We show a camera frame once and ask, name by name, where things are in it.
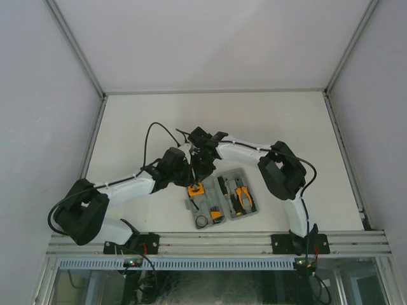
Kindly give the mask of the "hex key set orange holder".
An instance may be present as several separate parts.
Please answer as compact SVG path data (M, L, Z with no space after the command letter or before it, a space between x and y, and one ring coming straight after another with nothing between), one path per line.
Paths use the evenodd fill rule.
M214 224L218 224L223 220L224 215L221 209L218 206L216 206L210 208L210 217Z

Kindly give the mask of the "orange black handled pliers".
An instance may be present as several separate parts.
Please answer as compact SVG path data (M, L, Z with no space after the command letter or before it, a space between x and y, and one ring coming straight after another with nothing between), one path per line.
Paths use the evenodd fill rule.
M245 215L248 210L251 212L256 212L257 209L249 188L244 185L241 179L235 179L235 182L237 185L235 193L240 205L240 213Z

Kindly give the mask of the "black electrical tape roll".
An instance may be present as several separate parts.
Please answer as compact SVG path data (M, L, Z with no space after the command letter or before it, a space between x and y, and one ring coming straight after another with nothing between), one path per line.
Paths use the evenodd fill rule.
M195 219L195 225L197 228L201 229L204 228L208 225L209 221L206 218L206 216L204 215L199 215L196 219Z

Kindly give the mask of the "orange tape measure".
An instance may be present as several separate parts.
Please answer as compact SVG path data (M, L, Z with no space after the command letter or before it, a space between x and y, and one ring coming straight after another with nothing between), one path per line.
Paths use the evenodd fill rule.
M201 182L198 182L197 184L190 185L187 187L187 191L190 202L193 204L196 210L199 210L199 207L195 203L194 198L205 194L203 184Z

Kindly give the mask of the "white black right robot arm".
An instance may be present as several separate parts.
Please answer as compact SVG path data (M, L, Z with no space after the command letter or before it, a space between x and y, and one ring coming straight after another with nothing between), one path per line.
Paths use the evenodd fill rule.
M269 192L284 202L289 234L295 251L305 254L315 245L316 223L310 220L304 200L305 190L317 177L315 167L292 152L281 141L273 145L253 144L228 133L211 135L197 127L188 134L192 145L192 173L203 180L216 169L215 160L236 161L257 168Z

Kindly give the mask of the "flathead screwdriver black yellow handle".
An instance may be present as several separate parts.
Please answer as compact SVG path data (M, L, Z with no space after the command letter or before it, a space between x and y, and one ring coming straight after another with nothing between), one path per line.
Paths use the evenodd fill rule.
M233 206L233 209L235 211L236 216L241 216L242 212L241 212L241 207L240 207L240 203L237 201L237 197L235 196L235 193L233 192L231 186L230 186L230 181L228 181L227 183L228 186L228 191L230 194L230 199L231 199L231 203Z

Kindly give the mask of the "grey plastic tool case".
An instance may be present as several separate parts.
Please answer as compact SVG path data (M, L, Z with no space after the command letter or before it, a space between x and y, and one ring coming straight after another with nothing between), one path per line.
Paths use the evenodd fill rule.
M249 188L249 191L253 197L257 211L251 212L250 210L248 210L245 215L242 214L241 216L237 217L235 214L235 211L233 209L232 203L231 203L229 191L228 191L228 196L225 197L225 196L223 196L223 194L220 190L219 183L217 181L217 178L219 176L223 177L223 179L225 180L225 184L228 181L230 181L230 186L234 193L235 193L235 189L237 187L235 179L241 179L242 182L244 183L244 185L246 185ZM194 225L195 225L195 219L199 215L206 216L206 218L209 221L208 225L201 229L197 228L195 225L195 228L197 230L203 230L203 229L216 227L228 220L240 220L240 219L248 218L250 216L254 216L259 213L259 208L256 203L256 199L251 192L251 186L249 183L249 179L247 178L247 175L243 168L232 169L232 170L229 170L226 172L219 173L215 176L211 175L210 177L207 177L206 179L204 179L201 183L203 184L205 194L194 198L194 201L197 204L197 206L199 207L199 210L196 210L196 208L190 202L189 198L186 200L186 208L191 212ZM210 208L216 207L216 206L218 206L221 209L221 211L224 215L223 220L218 224L214 224L210 217Z

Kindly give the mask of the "phillips screwdriver black yellow handle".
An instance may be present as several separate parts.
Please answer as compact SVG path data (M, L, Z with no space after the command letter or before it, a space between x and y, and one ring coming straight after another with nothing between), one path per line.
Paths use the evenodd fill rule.
M222 176L219 176L217 178L217 181L219 183L219 187L220 187L220 190L221 190L223 196L227 197L228 196L228 190L226 188L225 180L223 179Z

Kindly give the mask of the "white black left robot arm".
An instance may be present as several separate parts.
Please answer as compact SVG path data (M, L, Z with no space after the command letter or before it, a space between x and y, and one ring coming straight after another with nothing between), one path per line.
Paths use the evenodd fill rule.
M87 179L77 180L65 198L53 207L49 225L55 222L60 229L52 230L69 236L79 246L102 240L116 243L125 254L136 252L139 238L134 227L126 220L106 218L106 212L132 198L161 191L170 183L186 186L190 150L190 144L171 147L139 173L99 186Z

